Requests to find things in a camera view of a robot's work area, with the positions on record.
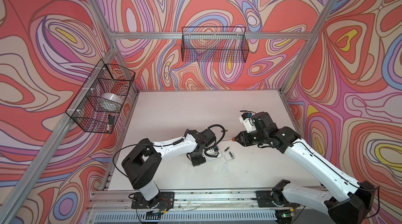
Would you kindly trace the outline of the orange black flathead screwdriver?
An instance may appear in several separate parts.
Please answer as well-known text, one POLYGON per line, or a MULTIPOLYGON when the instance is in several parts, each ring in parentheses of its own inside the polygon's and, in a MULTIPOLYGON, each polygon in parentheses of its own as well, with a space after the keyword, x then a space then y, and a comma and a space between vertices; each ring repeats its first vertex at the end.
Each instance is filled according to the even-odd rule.
POLYGON ((236 129, 226 129, 224 141, 232 141, 237 136, 237 134, 238 132, 236 131, 236 129))

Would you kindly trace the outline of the white battery cover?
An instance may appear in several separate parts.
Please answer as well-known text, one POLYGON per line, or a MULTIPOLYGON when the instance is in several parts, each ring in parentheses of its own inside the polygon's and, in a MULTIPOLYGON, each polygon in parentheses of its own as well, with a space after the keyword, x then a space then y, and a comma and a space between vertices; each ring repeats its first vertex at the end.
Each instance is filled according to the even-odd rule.
POLYGON ((229 155, 229 151, 224 153, 224 158, 225 158, 226 161, 233 160, 233 159, 231 159, 231 157, 229 155))

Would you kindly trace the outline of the long white slim remote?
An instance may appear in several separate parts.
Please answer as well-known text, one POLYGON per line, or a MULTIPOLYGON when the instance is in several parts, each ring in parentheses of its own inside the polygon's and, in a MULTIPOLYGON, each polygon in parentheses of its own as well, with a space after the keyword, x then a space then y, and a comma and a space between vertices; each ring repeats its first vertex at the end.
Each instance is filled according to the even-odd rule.
POLYGON ((211 161, 218 160, 218 159, 222 158, 223 156, 222 156, 219 148, 216 146, 214 148, 206 150, 206 152, 204 153, 204 157, 205 157, 206 162, 211 162, 211 161))

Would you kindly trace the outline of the slim remote battery cover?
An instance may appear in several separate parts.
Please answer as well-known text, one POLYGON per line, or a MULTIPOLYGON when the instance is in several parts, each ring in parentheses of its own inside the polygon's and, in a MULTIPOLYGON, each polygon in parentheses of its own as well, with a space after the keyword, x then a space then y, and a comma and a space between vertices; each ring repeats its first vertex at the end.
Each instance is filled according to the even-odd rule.
POLYGON ((223 167, 222 167, 222 173, 223 173, 223 174, 226 174, 226 173, 227 173, 227 170, 228 170, 228 163, 227 163, 227 162, 224 162, 223 167))

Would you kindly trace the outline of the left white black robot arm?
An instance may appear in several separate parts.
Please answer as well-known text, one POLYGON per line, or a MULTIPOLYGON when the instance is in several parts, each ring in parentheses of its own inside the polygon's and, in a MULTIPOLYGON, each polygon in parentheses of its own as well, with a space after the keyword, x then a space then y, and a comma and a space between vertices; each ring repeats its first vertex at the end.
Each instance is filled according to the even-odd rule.
POLYGON ((132 149, 121 165, 116 164, 116 156, 112 157, 114 171, 128 179, 145 201, 151 202, 161 198, 153 178, 163 161, 185 155, 191 165, 197 167, 217 160, 222 157, 218 144, 225 135, 224 126, 213 124, 201 132, 187 129, 183 136, 166 141, 151 142, 145 138, 116 151, 115 155, 119 155, 123 150, 132 149))

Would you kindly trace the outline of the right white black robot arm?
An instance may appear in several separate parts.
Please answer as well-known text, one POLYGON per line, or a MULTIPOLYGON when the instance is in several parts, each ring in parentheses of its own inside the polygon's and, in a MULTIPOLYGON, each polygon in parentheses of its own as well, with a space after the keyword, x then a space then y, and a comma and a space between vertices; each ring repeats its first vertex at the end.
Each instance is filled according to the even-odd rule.
POLYGON ((244 147, 273 148, 300 164, 326 191, 299 186, 281 180, 261 202, 282 207, 299 204, 328 215, 336 224, 361 224, 370 217, 377 188, 359 182, 316 152, 290 127, 278 128, 267 112, 243 110, 239 117, 245 130, 233 141, 244 147))

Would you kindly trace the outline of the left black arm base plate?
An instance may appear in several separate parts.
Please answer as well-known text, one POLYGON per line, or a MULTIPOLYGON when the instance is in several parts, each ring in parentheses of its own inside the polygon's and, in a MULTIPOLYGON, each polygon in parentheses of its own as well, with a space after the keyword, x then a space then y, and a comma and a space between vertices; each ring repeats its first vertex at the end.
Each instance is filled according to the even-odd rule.
POLYGON ((169 210, 174 207, 175 193, 160 192, 156 197, 147 201, 140 192, 135 192, 129 195, 132 200, 132 209, 160 209, 169 210))

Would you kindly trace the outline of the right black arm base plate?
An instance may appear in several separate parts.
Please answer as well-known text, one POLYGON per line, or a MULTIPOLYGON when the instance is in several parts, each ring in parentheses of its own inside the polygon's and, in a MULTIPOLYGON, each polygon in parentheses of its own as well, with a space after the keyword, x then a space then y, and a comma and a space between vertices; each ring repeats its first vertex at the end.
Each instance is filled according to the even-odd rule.
POLYGON ((285 199, 282 192, 277 191, 256 191, 256 197, 253 198, 257 201, 260 208, 263 207, 292 207, 298 208, 300 204, 290 203, 285 199))

